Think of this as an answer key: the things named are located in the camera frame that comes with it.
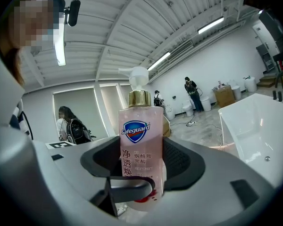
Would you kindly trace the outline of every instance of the person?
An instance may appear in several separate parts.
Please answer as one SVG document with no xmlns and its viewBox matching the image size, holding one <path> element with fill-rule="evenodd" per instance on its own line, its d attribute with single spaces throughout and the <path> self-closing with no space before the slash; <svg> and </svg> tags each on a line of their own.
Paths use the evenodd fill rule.
<svg viewBox="0 0 283 226">
<path fill-rule="evenodd" d="M 64 8 L 64 0 L 13 0 L 0 18 L 0 59 L 21 87 L 24 80 L 21 74 L 20 50 L 32 46 L 41 40 L 42 35 L 58 28 Z M 29 135 L 29 123 L 27 128 L 23 115 L 26 118 L 23 102 L 20 100 L 9 125 Z"/>
<path fill-rule="evenodd" d="M 185 79 L 184 88 L 191 97 L 191 99 L 193 100 L 196 110 L 198 112 L 204 111 L 200 101 L 199 93 L 197 91 L 197 85 L 195 84 L 194 81 L 191 81 L 189 77 L 185 77 L 184 79 Z"/>
<path fill-rule="evenodd" d="M 165 105 L 163 103 L 164 99 L 163 99 L 162 95 L 159 93 L 158 90 L 156 90 L 154 93 L 155 93 L 155 95 L 154 95 L 154 105 L 165 108 Z"/>
<path fill-rule="evenodd" d="M 61 106 L 58 110 L 57 131 L 60 141 L 67 140 L 67 124 L 72 119 L 77 119 L 75 114 L 66 106 Z"/>
</svg>

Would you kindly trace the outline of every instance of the pump dispenser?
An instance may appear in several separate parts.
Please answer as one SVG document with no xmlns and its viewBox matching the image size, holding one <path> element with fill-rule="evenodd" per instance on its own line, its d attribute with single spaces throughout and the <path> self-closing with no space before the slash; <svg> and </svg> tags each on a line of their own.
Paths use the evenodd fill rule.
<svg viewBox="0 0 283 226">
<path fill-rule="evenodd" d="M 150 93 L 142 88 L 149 81 L 146 68 L 138 66 L 118 69 L 118 72 L 128 76 L 135 88 L 129 93 L 129 108 L 118 112 L 123 176 L 149 177 L 155 182 L 155 189 L 148 197 L 127 204 L 135 210 L 149 211 L 163 193 L 164 110 L 162 107 L 152 107 Z"/>
</svg>

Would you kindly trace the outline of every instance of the window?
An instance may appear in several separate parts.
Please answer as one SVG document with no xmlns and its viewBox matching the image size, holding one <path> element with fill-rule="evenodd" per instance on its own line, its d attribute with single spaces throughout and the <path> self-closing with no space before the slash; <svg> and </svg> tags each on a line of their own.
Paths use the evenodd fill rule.
<svg viewBox="0 0 283 226">
<path fill-rule="evenodd" d="M 116 86 L 104 86 L 100 88 L 105 103 L 105 107 L 111 121 L 113 130 L 116 134 L 119 133 L 118 129 L 118 111 L 122 110 L 122 104 L 117 92 Z"/>
<path fill-rule="evenodd" d="M 56 119 L 58 119 L 58 109 L 67 106 L 96 137 L 93 140 L 107 137 L 93 88 L 54 94 L 54 103 Z"/>
<path fill-rule="evenodd" d="M 121 91 L 123 94 L 123 97 L 125 98 L 128 106 L 128 98 L 129 98 L 129 93 L 132 91 L 131 85 L 121 85 Z"/>
</svg>

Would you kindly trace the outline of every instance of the gold bottle collar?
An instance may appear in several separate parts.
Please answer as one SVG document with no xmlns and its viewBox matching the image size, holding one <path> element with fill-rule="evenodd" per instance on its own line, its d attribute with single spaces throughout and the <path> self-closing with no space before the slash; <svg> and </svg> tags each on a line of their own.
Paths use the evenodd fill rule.
<svg viewBox="0 0 283 226">
<path fill-rule="evenodd" d="M 129 107 L 151 106 L 151 96 L 148 91 L 134 90 L 129 93 Z"/>
</svg>

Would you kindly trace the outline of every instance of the pink liquid soap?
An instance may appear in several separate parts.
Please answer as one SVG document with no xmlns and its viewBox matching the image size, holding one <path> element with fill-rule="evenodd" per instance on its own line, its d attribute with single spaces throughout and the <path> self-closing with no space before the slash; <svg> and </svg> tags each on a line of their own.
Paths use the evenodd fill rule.
<svg viewBox="0 0 283 226">
<path fill-rule="evenodd" d="M 118 112 L 123 176 L 149 177 L 155 188 L 128 206 L 149 211 L 163 194 L 163 108 L 139 106 Z"/>
</svg>

